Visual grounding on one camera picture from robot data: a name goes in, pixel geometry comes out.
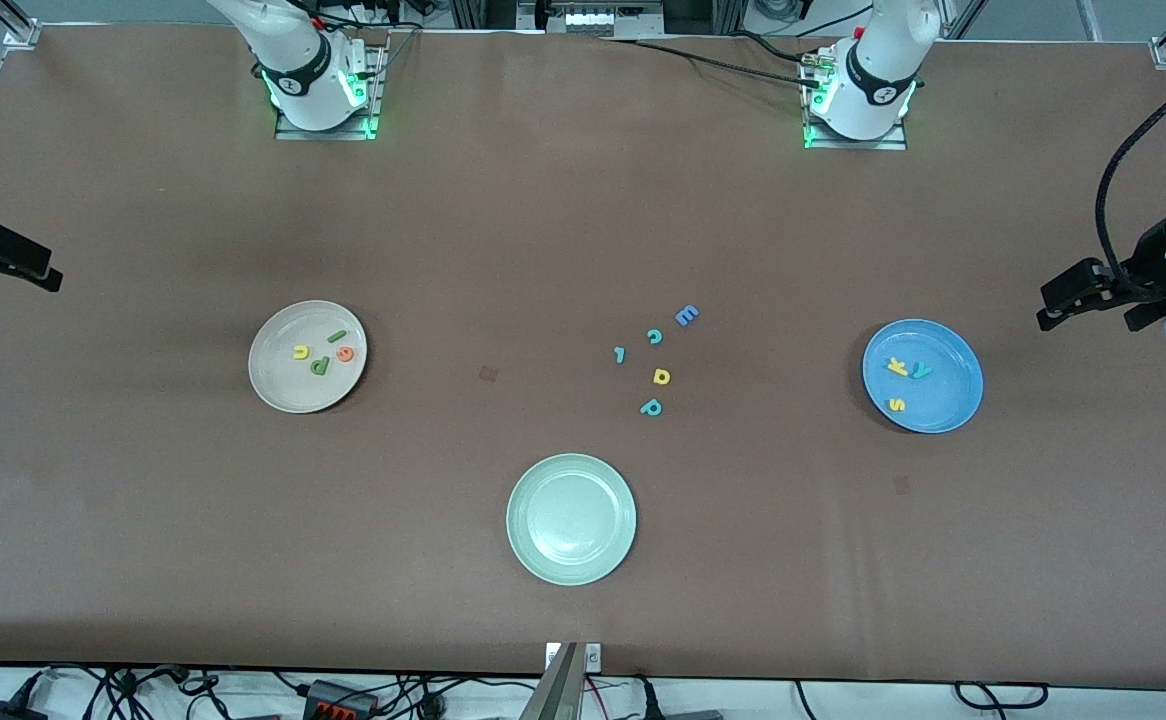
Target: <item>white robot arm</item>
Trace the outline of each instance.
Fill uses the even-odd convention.
[[[272,102],[296,127],[323,131],[368,99],[365,44],[342,32],[318,32],[286,0],[208,0],[245,36],[264,70]]]
[[[862,35],[819,51],[834,62],[810,113],[852,140],[884,137],[907,113],[916,70],[940,27],[934,0],[876,0]]]

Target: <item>brown table surface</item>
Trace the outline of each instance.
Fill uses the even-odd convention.
[[[66,280],[0,278],[0,659],[536,671],[592,639],[609,673],[1166,685],[1166,342],[1034,320],[1166,99],[1146,47],[936,46],[906,152],[803,151],[791,86],[591,39],[417,37],[363,144],[273,141],[248,67],[171,26],[3,65],[0,222]],[[1115,182],[1123,254],[1165,214],[1166,120]],[[278,413],[246,351],[312,298],[371,366]],[[986,373],[947,436],[862,391],[909,316]],[[566,450],[641,512],[580,588],[504,527]]]

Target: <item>white plate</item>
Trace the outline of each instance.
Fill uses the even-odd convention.
[[[345,331],[335,342],[333,334]],[[294,359],[294,347],[308,345],[308,359]],[[340,347],[353,348],[349,363],[340,363]],[[360,320],[346,307],[324,300],[295,302],[259,328],[250,347],[250,383],[272,407],[285,413],[315,413],[351,392],[368,356],[368,338]],[[312,362],[330,357],[326,373],[312,372]]]
[[[618,568],[635,534],[628,483],[591,455],[568,452],[538,461],[507,501],[511,550],[548,583],[595,583]]]

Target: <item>black cable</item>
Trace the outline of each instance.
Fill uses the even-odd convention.
[[[484,680],[482,678],[468,678],[468,679],[472,680],[472,683],[477,683],[478,685],[490,685],[490,687],[492,688],[504,687],[504,685],[517,685],[517,687],[527,688],[527,691],[531,692],[536,691],[538,688],[536,685],[532,685],[528,683],[520,683],[518,680]],[[605,685],[605,687],[603,688],[616,688],[616,687],[619,687],[619,685]]]
[[[829,28],[829,27],[831,27],[831,26],[834,26],[836,23],[843,23],[843,22],[845,22],[845,20],[852,19],[852,18],[857,18],[858,15],[862,15],[863,13],[866,13],[868,11],[871,11],[871,9],[872,9],[872,6],[869,5],[869,6],[866,6],[866,8],[854,11],[854,13],[848,14],[844,18],[836,18],[835,20],[829,20],[829,22],[826,22],[826,23],[821,25],[820,27],[812,27],[810,29],[806,29],[806,32],[799,32],[798,35],[793,35],[792,37],[803,37],[803,36],[807,36],[807,35],[813,35],[813,33],[820,32],[820,29]]]
[[[659,707],[659,693],[655,692],[655,685],[649,681],[644,674],[637,676],[638,680],[646,688],[646,720],[663,720],[662,708]]]
[[[276,670],[273,670],[272,673],[276,676],[278,680],[281,680],[282,685],[285,685],[286,687],[290,688],[294,692],[298,692],[300,685],[290,683],[290,680],[286,680],[285,674],[279,673]]]
[[[774,55],[775,58],[787,60],[789,63],[801,63],[801,55],[784,53],[784,50],[779,50],[778,47],[771,46],[768,40],[757,35],[754,32],[750,32],[749,29],[737,29],[737,32],[731,32],[729,33],[729,37],[747,37],[749,40],[756,41],[758,46],[763,47],[766,53]]]
[[[780,82],[789,82],[793,85],[799,85],[803,88],[819,88],[819,82],[806,78],[780,76],[780,74],[767,74],[765,70],[757,70],[754,68],[744,68],[743,65],[736,65],[731,63],[725,63],[723,60],[705,58],[705,56],[696,55],[693,53],[684,53],[684,50],[676,50],[675,47],[666,46],[651,46],[648,42],[641,42],[639,40],[616,40],[614,42],[623,42],[625,46],[637,46],[637,47],[648,47],[651,50],[659,50],[660,53],[669,53],[680,58],[696,60],[698,63],[707,63],[708,65],[716,65],[717,68],[725,68],[726,70],[735,70],[737,74],[749,74],[749,76],[778,79]]]
[[[94,702],[98,702],[99,695],[103,694],[103,688],[108,685],[108,678],[106,674],[99,676],[99,684],[94,685],[94,693],[90,697],[90,702],[85,706],[85,712],[80,714],[80,720],[90,720],[94,715]]]
[[[205,697],[209,698],[209,702],[215,706],[215,709],[218,711],[218,715],[222,716],[223,720],[232,720],[232,715],[227,712],[227,705],[224,701],[218,700],[218,695],[215,694],[215,685],[205,685]]]
[[[27,678],[24,684],[19,685],[17,691],[15,691],[15,694],[10,695],[10,701],[6,705],[10,706],[12,709],[16,712],[27,709],[27,705],[31,701],[31,692],[36,688],[36,680],[38,680],[44,673],[44,670],[36,670],[36,674],[31,676],[31,678]]]
[[[194,708],[196,707],[196,702],[199,702],[199,701],[203,701],[203,700],[209,700],[209,695],[208,694],[199,694],[199,695],[196,695],[195,698],[191,698],[191,701],[187,704],[187,714],[184,715],[185,720],[191,720],[191,711],[194,711]]]
[[[974,687],[979,688],[979,691],[982,691],[982,693],[984,693],[986,699],[991,702],[976,702],[970,700],[970,698],[967,698],[963,692],[963,687],[965,687],[965,685],[972,685]],[[951,686],[955,691],[957,691],[957,700],[962,701],[962,705],[979,712],[995,711],[996,716],[998,716],[999,720],[1005,720],[1005,711],[1007,709],[1035,709],[1037,707],[1044,706],[1045,701],[1048,701],[1051,698],[1049,685],[1044,683],[1007,683],[1003,685],[1003,687],[1039,688],[1039,691],[1041,691],[1041,697],[1031,702],[1003,702],[1000,701],[1000,698],[996,697],[995,692],[991,692],[991,688],[988,687],[985,683],[970,683],[962,680],[960,683],[954,683]]]
[[[107,691],[108,702],[112,702],[112,709],[108,709],[106,720],[112,720],[113,716],[120,716],[121,720],[125,720],[125,716],[121,715],[121,701],[117,700],[115,685],[113,685],[112,680],[112,671],[108,670],[107,673],[104,673],[103,676],[104,678],[107,678],[107,685],[104,685],[104,688]]]
[[[1103,170],[1103,177],[1100,179],[1100,191],[1094,200],[1094,223],[1095,228],[1100,232],[1100,245],[1103,247],[1103,254],[1107,256],[1108,265],[1112,266],[1112,273],[1117,284],[1135,293],[1137,296],[1150,298],[1144,288],[1136,286],[1130,279],[1130,273],[1126,272],[1124,265],[1117,259],[1117,252],[1112,250],[1112,237],[1108,233],[1108,190],[1112,187],[1112,177],[1117,174],[1117,165],[1121,165],[1121,160],[1130,152],[1135,144],[1142,140],[1142,137],[1147,134],[1147,131],[1153,128],[1157,123],[1159,123],[1166,116],[1166,102],[1156,109],[1154,113],[1149,116],[1142,126],[1137,127],[1135,132],[1130,133],[1126,141],[1117,147],[1117,151],[1112,154],[1112,160],[1108,160],[1108,167]]]
[[[396,711],[395,714],[387,715],[386,720],[398,720],[400,716],[409,715],[410,712],[414,712],[414,708],[417,707],[419,705],[423,705],[423,702],[427,702],[428,700],[431,700],[431,698],[442,697],[444,693],[450,692],[451,688],[458,687],[458,685],[461,685],[463,683],[468,683],[468,678],[455,680],[455,681],[450,683],[449,685],[445,685],[442,688],[436,688],[436,691],[433,691],[433,692],[429,692],[429,693],[423,693],[423,697],[420,698],[420,700],[417,702],[412,702],[409,707],[406,707],[405,709]]]
[[[340,29],[345,27],[354,27],[358,29],[373,29],[373,28],[394,28],[394,27],[413,27],[417,29],[423,29],[423,26],[414,22],[396,22],[396,23],[364,23],[358,19],[352,18],[339,18],[339,15],[331,15],[328,13],[322,13],[321,11],[309,11],[304,5],[300,4],[298,0],[289,0],[290,5],[298,8],[308,14],[309,18],[321,18],[321,22],[328,29]]]
[[[427,702],[427,697],[428,697],[427,692],[428,692],[427,680],[423,680],[423,700],[420,700],[419,704],[414,706],[414,714],[417,715],[419,720],[423,720],[424,705],[431,707],[433,711],[440,709],[440,712],[433,712],[435,716],[441,716],[443,712],[445,712],[445,698],[436,695],[436,698],[433,698],[431,702]]]
[[[396,697],[392,698],[391,702],[384,702],[381,706],[375,707],[374,715],[387,715],[388,712],[396,709],[396,706],[400,705],[402,700],[409,701],[410,693],[417,691],[417,688],[420,687],[423,687],[423,683],[426,683],[426,680],[421,674],[419,679],[414,681],[413,687],[410,687],[409,683],[410,683],[410,677],[408,674],[398,674]],[[340,698],[339,702],[347,700],[347,698],[350,697],[357,697],[358,694],[363,694],[364,692],[365,691],[358,691],[349,695],[344,695],[343,698]]]
[[[801,708],[806,711],[806,715],[810,720],[819,720],[815,716],[815,711],[810,709],[810,701],[806,700],[806,688],[802,687],[801,680],[798,680],[798,697],[801,698]]]

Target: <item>light green plate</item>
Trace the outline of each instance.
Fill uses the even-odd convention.
[[[635,537],[628,483],[591,455],[539,460],[507,501],[511,550],[548,583],[595,583],[618,568]]]

